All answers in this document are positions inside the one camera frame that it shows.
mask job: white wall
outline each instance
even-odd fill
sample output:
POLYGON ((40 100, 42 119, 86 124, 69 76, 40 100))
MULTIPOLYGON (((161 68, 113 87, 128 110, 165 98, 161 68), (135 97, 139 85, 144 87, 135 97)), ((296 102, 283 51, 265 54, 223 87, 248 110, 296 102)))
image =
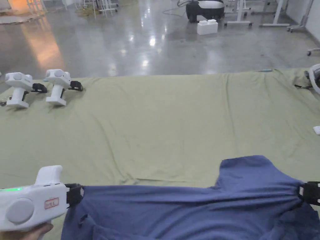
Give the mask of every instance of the white wall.
POLYGON ((313 1, 306 28, 318 41, 320 41, 320 1, 319 0, 313 1))
POLYGON ((309 0, 289 0, 287 15, 297 23, 300 23, 307 10, 308 3, 309 0))
MULTIPOLYGON (((309 0, 289 0, 289 5, 287 9, 287 15, 300 23, 303 15, 306 13, 309 0)), ((314 0, 309 19, 306 25, 307 30, 320 41, 320 1, 314 0)))

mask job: white foam block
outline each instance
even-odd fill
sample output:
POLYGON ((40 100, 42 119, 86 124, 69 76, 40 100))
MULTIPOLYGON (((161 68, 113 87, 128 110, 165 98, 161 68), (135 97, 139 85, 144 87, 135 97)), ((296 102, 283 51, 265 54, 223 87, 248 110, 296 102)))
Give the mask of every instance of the white foam block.
POLYGON ((197 26, 199 35, 211 34, 218 32, 218 23, 215 19, 200 21, 197 26))

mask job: finger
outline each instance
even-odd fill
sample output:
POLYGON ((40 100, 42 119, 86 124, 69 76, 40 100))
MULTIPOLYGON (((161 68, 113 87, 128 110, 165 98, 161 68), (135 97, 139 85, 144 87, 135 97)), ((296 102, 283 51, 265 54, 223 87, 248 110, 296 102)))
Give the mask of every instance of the finger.
POLYGON ((52 224, 45 223, 45 224, 38 226, 36 229, 31 230, 28 235, 32 237, 31 239, 38 239, 40 237, 40 235, 46 234, 52 228, 53 228, 52 224))

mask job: white device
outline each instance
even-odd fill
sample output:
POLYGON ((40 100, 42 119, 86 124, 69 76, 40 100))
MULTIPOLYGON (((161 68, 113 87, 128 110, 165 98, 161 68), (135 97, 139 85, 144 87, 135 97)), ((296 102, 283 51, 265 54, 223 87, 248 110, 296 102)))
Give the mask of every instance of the white device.
POLYGON ((316 84, 316 79, 319 80, 320 78, 320 64, 313 65, 308 72, 313 89, 320 94, 320 88, 316 84))
POLYGON ((32 76, 20 72, 7 73, 5 75, 5 82, 14 87, 12 98, 7 101, 7 106, 28 108, 29 104, 24 101, 24 97, 26 92, 33 90, 32 76))
POLYGON ((0 231, 33 228, 63 215, 69 188, 60 182, 62 166, 39 170, 34 185, 0 190, 0 231))
POLYGON ((62 99, 63 92, 66 89, 83 90, 80 82, 71 81, 70 73, 62 71, 61 69, 47 70, 45 80, 53 84, 51 96, 46 98, 46 102, 52 105, 65 106, 67 104, 67 102, 62 99))

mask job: green led light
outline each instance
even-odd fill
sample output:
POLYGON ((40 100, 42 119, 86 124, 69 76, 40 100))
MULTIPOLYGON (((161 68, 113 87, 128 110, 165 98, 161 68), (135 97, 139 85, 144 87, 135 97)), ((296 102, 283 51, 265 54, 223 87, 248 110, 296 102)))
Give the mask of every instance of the green led light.
POLYGON ((13 192, 13 191, 20 191, 22 188, 6 188, 6 189, 0 189, 0 192, 13 192))

